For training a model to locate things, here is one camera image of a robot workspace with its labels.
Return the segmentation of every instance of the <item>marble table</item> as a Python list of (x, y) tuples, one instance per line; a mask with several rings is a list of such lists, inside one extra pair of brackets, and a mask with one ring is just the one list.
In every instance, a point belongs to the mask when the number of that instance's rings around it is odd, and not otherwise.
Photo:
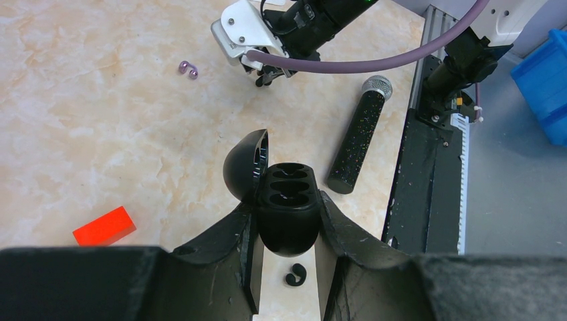
[[(313, 167), (319, 188), (380, 237), (415, 65), (381, 72), (394, 95), (354, 193), (337, 195), (324, 177), (371, 75), (299, 73), (256, 88), (209, 31), (231, 2), (3, 1), (0, 248), (75, 245), (73, 230), (123, 205), (138, 229), (116, 245), (171, 250), (238, 204), (223, 161), (260, 128), (269, 130), (271, 164)], [(385, 58), (417, 47), (422, 29), (421, 17), (381, 0), (320, 53)], [(179, 75), (182, 60), (198, 66), (197, 80)], [(285, 286), (297, 262), (307, 281)], [(313, 249), (294, 259), (266, 250), (255, 319), (317, 320), (314, 266)]]

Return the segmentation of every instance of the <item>black wire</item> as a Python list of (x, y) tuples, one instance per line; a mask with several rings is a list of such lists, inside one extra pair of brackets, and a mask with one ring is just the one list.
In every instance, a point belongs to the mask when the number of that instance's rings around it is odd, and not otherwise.
[(262, 20), (264, 21), (264, 23), (266, 24), (266, 26), (269, 28), (269, 30), (274, 34), (274, 35), (289, 35), (291, 32), (295, 31), (297, 29), (297, 27), (293, 27), (290, 30), (287, 31), (279, 31), (279, 30), (274, 30), (272, 27), (270, 27), (270, 24), (268, 23), (268, 21), (266, 21), (265, 19), (265, 15), (264, 15), (264, 3), (266, 2), (266, 0), (261, 0), (260, 1), (260, 15), (262, 16)]

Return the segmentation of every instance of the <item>tabletop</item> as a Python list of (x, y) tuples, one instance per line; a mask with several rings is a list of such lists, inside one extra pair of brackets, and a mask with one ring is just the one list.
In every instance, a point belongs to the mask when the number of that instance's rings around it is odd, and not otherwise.
[[(223, 161), (262, 128), (270, 165), (311, 166), (342, 212), (380, 238), (415, 65), (380, 73), (394, 94), (353, 194), (335, 194), (324, 178), (371, 75), (298, 73), (256, 88), (209, 30), (232, 2), (0, 5), (0, 248), (76, 245), (73, 230), (123, 205), (137, 230), (117, 245), (172, 250), (236, 207)], [(382, 0), (320, 53), (325, 61), (385, 58), (416, 48), (422, 30), (423, 18)], [(198, 79), (178, 73), (183, 60)], [(264, 256), (256, 320), (316, 320), (313, 249)], [(289, 288), (283, 278), (296, 262), (308, 280)]]

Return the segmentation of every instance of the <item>silver microphone grille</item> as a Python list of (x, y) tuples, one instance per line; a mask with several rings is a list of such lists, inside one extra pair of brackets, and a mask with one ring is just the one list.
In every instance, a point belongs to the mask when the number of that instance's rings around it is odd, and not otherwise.
[(384, 96), (384, 100), (388, 101), (392, 97), (393, 89), (390, 80), (384, 76), (372, 76), (362, 85), (362, 93), (369, 91), (379, 92)]

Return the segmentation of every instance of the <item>microphone handle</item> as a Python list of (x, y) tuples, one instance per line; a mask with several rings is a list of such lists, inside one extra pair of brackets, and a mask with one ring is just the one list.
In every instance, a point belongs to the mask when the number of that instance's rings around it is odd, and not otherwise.
[(350, 194), (354, 190), (385, 102), (384, 96), (374, 90), (362, 94), (327, 177), (333, 191)]

